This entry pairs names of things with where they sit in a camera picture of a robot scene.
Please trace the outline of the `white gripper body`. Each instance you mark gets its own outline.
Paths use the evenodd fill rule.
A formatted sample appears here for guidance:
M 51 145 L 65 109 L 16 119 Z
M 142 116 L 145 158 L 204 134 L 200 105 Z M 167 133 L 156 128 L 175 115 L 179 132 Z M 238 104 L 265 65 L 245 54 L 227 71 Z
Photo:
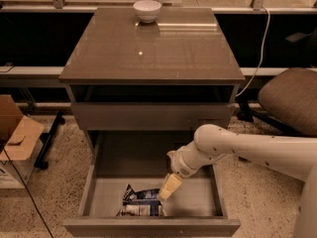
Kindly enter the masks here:
M 201 167 L 211 164 L 212 156 L 200 151 L 194 142 L 182 146 L 176 151 L 169 151 L 171 170 L 183 179 L 195 175 Z

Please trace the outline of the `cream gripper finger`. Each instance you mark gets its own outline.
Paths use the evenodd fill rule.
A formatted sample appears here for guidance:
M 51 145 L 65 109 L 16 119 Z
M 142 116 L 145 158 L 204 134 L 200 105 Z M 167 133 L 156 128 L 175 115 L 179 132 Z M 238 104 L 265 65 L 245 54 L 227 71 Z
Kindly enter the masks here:
M 167 174 L 158 192 L 159 200 L 168 199 L 182 184 L 182 178 L 176 174 Z

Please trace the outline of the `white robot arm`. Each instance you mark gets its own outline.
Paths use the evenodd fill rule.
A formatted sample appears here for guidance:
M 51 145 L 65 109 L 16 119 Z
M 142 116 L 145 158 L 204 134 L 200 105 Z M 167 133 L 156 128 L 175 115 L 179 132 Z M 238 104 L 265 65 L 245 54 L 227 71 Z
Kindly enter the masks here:
M 227 155 L 236 155 L 304 182 L 293 238 L 317 238 L 317 139 L 239 134 L 217 125 L 200 126 L 193 140 L 167 153 L 172 173 L 158 198 L 168 199 L 184 179 Z

